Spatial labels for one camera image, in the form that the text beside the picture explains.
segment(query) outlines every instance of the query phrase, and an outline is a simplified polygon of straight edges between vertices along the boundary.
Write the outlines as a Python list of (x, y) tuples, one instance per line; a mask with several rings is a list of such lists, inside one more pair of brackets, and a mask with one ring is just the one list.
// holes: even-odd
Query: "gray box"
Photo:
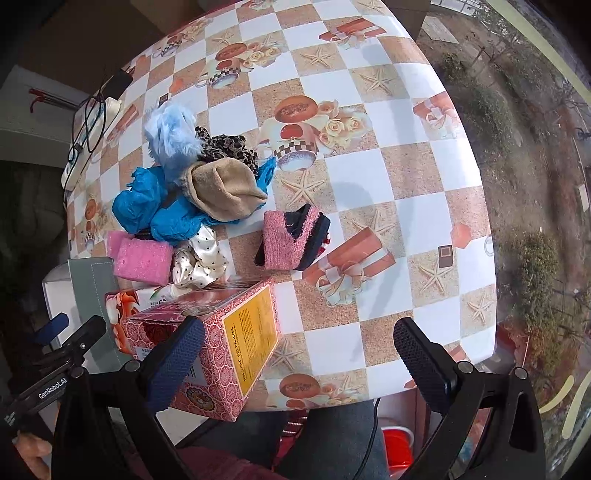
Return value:
[(53, 340), (59, 347), (79, 326), (93, 315), (105, 319), (107, 330), (85, 355), (84, 366), (91, 373), (118, 370), (131, 360), (119, 351), (106, 312), (105, 294), (118, 291), (113, 275), (113, 259), (92, 257), (70, 259), (51, 270), (43, 280), (43, 293), (50, 318), (63, 312), (68, 315), (68, 327)]

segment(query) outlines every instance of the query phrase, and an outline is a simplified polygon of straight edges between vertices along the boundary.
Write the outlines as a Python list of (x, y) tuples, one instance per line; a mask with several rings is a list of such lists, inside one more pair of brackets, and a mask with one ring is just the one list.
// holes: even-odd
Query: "dirt ground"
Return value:
[[(481, 46), (494, 37), (484, 25), (455, 12), (430, 12), (438, 17), (456, 37), (459, 44), (433, 41), (421, 31), (417, 44), (434, 66), (445, 54), (454, 53), (470, 66)], [(512, 61), (510, 54), (499, 60), (501, 69)], [(491, 68), (482, 56), (472, 72), (482, 86), (494, 89), (508, 105), (512, 116), (512, 138), (504, 155), (491, 151), (489, 145), (470, 138), (486, 196), (491, 230), (495, 242), (495, 266), (498, 285), (497, 321), (511, 315), (515, 296), (512, 291), (514, 263), (509, 246), (515, 235), (523, 232), (545, 232), (557, 243), (561, 259), (561, 278), (567, 291), (581, 290), (587, 284), (585, 240), (589, 233), (589, 211), (582, 212), (575, 187), (583, 183), (582, 169), (573, 145), (573, 130), (580, 124), (576, 114), (564, 108), (558, 114), (542, 115), (551, 105), (543, 92), (531, 92), (531, 102), (517, 102), (506, 79)], [(553, 77), (548, 73), (548, 82)], [(470, 92), (446, 85), (453, 102), (467, 102)]]

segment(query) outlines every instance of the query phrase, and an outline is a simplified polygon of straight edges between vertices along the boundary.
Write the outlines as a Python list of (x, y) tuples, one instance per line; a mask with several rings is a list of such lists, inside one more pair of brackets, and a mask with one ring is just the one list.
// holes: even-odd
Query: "power strip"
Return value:
[[(115, 117), (121, 110), (121, 101), (115, 100), (114, 98), (108, 97), (105, 100), (106, 106), (106, 121), (105, 121), (105, 132), (110, 127)], [(80, 179), (82, 170), (90, 159), (90, 153), (88, 152), (87, 145), (96, 145), (100, 140), (100, 132), (103, 130), (103, 109), (99, 102), (95, 103), (93, 108), (88, 114), (88, 126), (90, 127), (88, 141), (86, 139), (86, 128), (82, 126), (74, 143), (70, 146), (68, 153), (68, 163), (61, 174), (61, 186), (64, 190), (72, 191)], [(78, 111), (78, 114), (84, 115), (83, 109)]]

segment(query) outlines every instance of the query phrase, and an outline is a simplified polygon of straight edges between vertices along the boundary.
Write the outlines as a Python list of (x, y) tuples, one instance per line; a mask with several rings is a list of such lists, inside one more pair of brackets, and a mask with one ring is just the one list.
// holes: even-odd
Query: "blue plastic bag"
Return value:
[(113, 201), (113, 215), (128, 233), (135, 235), (148, 228), (154, 214), (166, 198), (162, 167), (138, 167), (131, 174), (131, 190), (119, 192)]
[[(267, 193), (267, 187), (273, 179), (276, 165), (277, 160), (272, 157), (259, 167), (259, 177), (256, 185), (265, 193)], [(182, 240), (194, 237), (201, 224), (213, 226), (221, 223), (238, 223), (239, 221), (220, 222), (213, 219), (195, 207), (184, 195), (179, 195), (168, 208), (162, 208), (154, 215), (150, 224), (150, 231), (154, 240), (176, 245)]]

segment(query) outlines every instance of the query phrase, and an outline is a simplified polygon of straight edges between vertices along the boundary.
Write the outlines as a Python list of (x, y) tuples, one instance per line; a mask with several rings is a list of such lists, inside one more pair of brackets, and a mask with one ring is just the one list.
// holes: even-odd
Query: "screw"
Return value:
[(70, 376), (72, 378), (80, 378), (84, 374), (84, 368), (82, 367), (74, 367), (72, 371), (70, 371)]
[(460, 362), (457, 365), (460, 372), (465, 374), (471, 374), (474, 371), (474, 365), (470, 362)]
[(128, 372), (135, 372), (137, 369), (139, 369), (140, 365), (141, 365), (141, 363), (138, 362), (137, 360), (130, 360), (129, 362), (127, 362), (125, 364), (125, 369)]
[(517, 367), (513, 372), (520, 380), (525, 380), (527, 378), (527, 370), (525, 370), (525, 368)]

